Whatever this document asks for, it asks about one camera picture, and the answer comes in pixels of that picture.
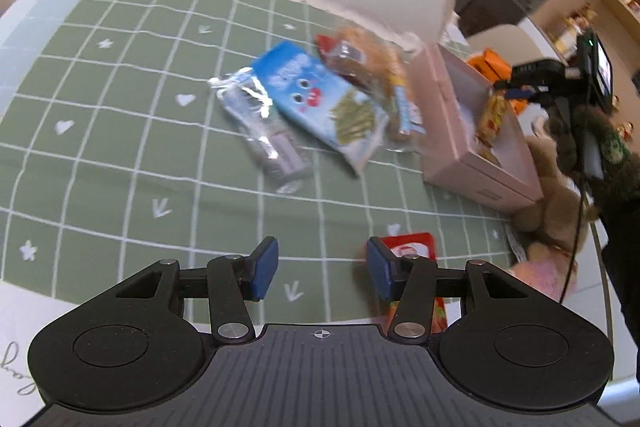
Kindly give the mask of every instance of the orange package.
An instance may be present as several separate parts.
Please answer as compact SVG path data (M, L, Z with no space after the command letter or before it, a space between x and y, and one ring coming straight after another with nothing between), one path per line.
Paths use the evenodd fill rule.
M432 261L437 261L435 240L433 235L428 232L381 237L380 241L398 257L402 257L408 253L417 253L422 257L428 257ZM388 330L391 320L393 320L396 314L396 309L398 309L398 302L389 304L385 330ZM446 329L447 314L444 309L444 299L442 299L442 297L436 297L433 305L433 317L431 319L431 333L442 333Z
M485 50L482 55L469 58L466 63L492 83L511 78L511 66L491 49ZM516 114L520 114L527 107L526 100L511 100L510 102Z

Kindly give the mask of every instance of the blue gripper pad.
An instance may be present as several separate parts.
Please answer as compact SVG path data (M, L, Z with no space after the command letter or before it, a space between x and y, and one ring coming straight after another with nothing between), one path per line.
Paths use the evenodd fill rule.
M378 247L369 239L366 246L367 269L380 298L389 302L392 295L390 263Z
M249 283L251 300L261 301L267 295L278 269L278 240L274 237L265 238L250 257L255 261L254 279Z

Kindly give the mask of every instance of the white arrow doodle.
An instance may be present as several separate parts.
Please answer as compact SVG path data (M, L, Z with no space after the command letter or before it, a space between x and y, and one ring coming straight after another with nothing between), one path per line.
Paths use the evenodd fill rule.
M22 254L23 261L35 261L36 260L36 252L38 251L38 247L34 247L31 244L31 239L27 239L27 242L20 247L20 253Z
M152 208L154 211L154 219L158 219L158 217L166 216L167 214L171 214L172 210L167 209L166 204L169 202L169 198L162 198L162 200L153 200Z
M56 122L56 134L60 136L61 134L65 134L69 129L71 129L74 124L73 120L59 120Z
M304 292L298 293L299 284L300 284L300 281L293 281L292 285L288 285L285 283L284 295L287 296L287 301L289 302L297 301L305 294Z

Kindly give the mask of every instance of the pink box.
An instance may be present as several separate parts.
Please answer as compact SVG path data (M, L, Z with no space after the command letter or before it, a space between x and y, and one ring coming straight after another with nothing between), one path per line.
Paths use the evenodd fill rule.
M531 153L511 107L493 149L502 168L468 143L458 102L477 122L491 86L484 76L438 44L425 44L407 72L426 129L419 146L425 182L506 214L542 199Z

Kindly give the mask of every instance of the white heart doodle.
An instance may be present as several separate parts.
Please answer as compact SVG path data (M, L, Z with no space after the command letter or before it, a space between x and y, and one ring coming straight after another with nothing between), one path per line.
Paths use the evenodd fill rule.
M180 107L186 107L196 99L194 94L176 94L175 101Z
M69 129L71 129L74 124L73 120L60 120L56 123L56 134L60 136L61 134L66 133Z

